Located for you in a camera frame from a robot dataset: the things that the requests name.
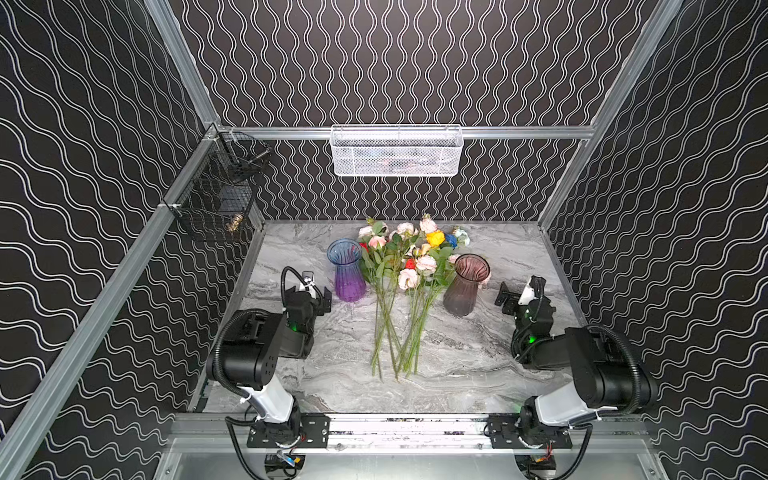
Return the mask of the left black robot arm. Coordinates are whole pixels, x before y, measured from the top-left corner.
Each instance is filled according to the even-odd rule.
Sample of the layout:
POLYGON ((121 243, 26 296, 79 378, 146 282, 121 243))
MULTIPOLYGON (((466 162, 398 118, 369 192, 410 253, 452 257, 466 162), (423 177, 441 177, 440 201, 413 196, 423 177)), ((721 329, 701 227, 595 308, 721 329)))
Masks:
POLYGON ((306 359, 314 345, 318 317, 332 309, 332 293, 315 286, 283 291, 283 310, 235 312, 222 327, 206 362, 206 375, 256 412, 251 421, 280 444, 301 435, 295 397, 276 376, 278 360, 306 359))

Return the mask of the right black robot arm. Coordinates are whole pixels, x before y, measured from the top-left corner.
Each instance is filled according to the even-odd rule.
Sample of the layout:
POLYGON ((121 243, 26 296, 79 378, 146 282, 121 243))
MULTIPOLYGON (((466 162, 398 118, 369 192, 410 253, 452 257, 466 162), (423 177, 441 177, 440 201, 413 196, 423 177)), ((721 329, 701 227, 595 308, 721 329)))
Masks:
POLYGON ((568 327, 554 335, 556 308, 546 280, 529 278, 520 292, 501 283, 495 304, 514 320, 510 352, 524 369, 571 372, 554 391, 526 400, 515 422, 520 441, 538 448, 569 429, 638 414, 658 397, 658 384, 627 337, 603 325, 568 327))

